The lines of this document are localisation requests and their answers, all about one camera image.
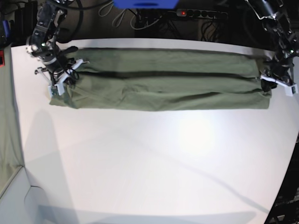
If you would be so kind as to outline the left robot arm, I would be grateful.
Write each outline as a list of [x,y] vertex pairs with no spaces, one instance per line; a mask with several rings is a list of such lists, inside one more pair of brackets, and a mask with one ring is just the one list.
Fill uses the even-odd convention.
[[287,96],[298,94],[294,83],[293,59],[299,56],[299,34],[291,26],[287,9],[281,0],[246,1],[257,18],[263,22],[265,31],[278,40],[275,54],[265,61],[265,69],[260,78],[284,87]]

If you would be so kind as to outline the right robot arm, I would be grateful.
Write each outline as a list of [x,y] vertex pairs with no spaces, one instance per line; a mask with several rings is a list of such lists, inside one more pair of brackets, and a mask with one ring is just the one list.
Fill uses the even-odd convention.
[[78,51],[78,47],[71,46],[61,50],[57,45],[57,42],[63,43],[58,35],[60,24],[65,19],[70,4],[70,0],[46,1],[38,10],[37,24],[27,39],[27,53],[44,65],[37,68],[35,74],[49,73],[50,86],[57,84],[63,74],[66,74],[68,85],[75,85],[79,80],[79,74],[74,68],[75,59],[66,57]]

